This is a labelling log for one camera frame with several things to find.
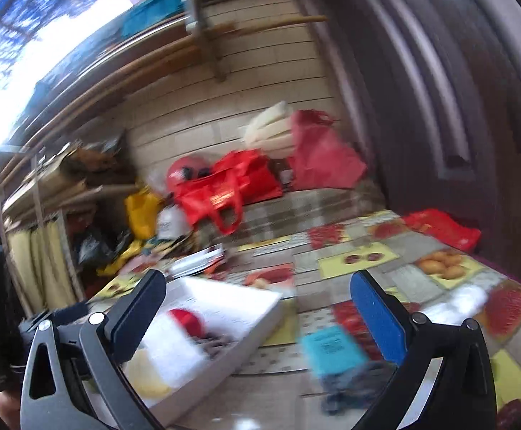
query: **metal bracket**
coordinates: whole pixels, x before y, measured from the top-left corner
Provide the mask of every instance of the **metal bracket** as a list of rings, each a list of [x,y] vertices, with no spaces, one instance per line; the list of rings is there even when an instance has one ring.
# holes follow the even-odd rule
[[[222,56],[217,53],[213,45],[213,40],[211,40],[207,34],[206,29],[208,28],[208,24],[207,19],[202,13],[201,2],[199,0],[181,1],[188,16],[185,19],[187,33],[194,36],[202,55],[208,64],[210,64],[216,80],[224,81],[227,78],[227,74],[225,74],[219,63],[219,60],[222,59]]]

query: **red bag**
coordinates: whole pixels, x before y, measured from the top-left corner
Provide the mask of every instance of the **red bag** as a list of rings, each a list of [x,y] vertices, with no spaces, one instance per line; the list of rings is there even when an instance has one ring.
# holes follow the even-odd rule
[[[295,190],[335,187],[352,189],[366,172],[366,164],[332,128],[324,111],[298,110],[291,117]]]
[[[405,224],[417,233],[428,234],[448,246],[471,252],[481,237],[481,231],[466,228],[440,210],[427,209],[404,217]]]
[[[242,205],[282,196],[282,189],[259,150],[230,152],[213,165],[205,178],[176,185],[175,201],[194,226],[210,218],[222,234],[232,234],[242,221]],[[233,208],[235,221],[225,227],[220,210]]]

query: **tiled wall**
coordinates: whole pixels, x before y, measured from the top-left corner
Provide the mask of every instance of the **tiled wall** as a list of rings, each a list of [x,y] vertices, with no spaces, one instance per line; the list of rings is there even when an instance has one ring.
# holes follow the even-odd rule
[[[207,12],[212,23],[255,23],[297,14],[297,8],[291,0],[232,0],[209,6]],[[141,175],[155,168],[165,171],[176,158],[190,152],[218,157],[240,148],[239,127],[280,100],[297,109],[338,114],[307,27],[222,39],[219,49],[228,72],[226,81],[213,79],[205,64],[188,67],[136,92],[103,115],[113,124],[126,126]]]

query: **patterned tablecloth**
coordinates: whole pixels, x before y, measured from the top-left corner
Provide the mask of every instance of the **patterned tablecloth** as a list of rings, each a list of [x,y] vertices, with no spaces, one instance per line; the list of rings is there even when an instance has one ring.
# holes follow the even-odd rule
[[[497,409],[507,403],[521,406],[521,285],[430,236],[408,231],[397,214],[384,210],[238,248],[218,278],[237,284],[262,278],[264,288],[283,293],[287,315],[237,373],[174,427],[351,429],[364,410],[322,413],[324,391],[311,376],[298,339],[340,323],[371,357],[378,357],[350,300],[350,276],[360,269],[368,269],[408,310],[422,310],[437,323],[475,317],[492,361]],[[440,363],[434,359],[428,370],[425,398]],[[411,415],[405,419],[402,424],[413,421]]]

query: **open cardboard box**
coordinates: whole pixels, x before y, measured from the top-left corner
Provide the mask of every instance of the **open cardboard box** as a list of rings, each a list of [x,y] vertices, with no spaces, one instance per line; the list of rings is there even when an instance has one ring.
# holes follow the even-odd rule
[[[168,283],[165,300],[139,346],[146,349],[163,382],[173,388],[162,398],[141,396],[163,426],[210,394],[262,345],[283,318],[280,298],[277,292],[195,277]],[[170,309],[195,313],[204,322],[205,331],[230,334],[235,342],[209,359],[167,313]],[[114,426],[101,397],[90,394],[90,399],[98,417]]]

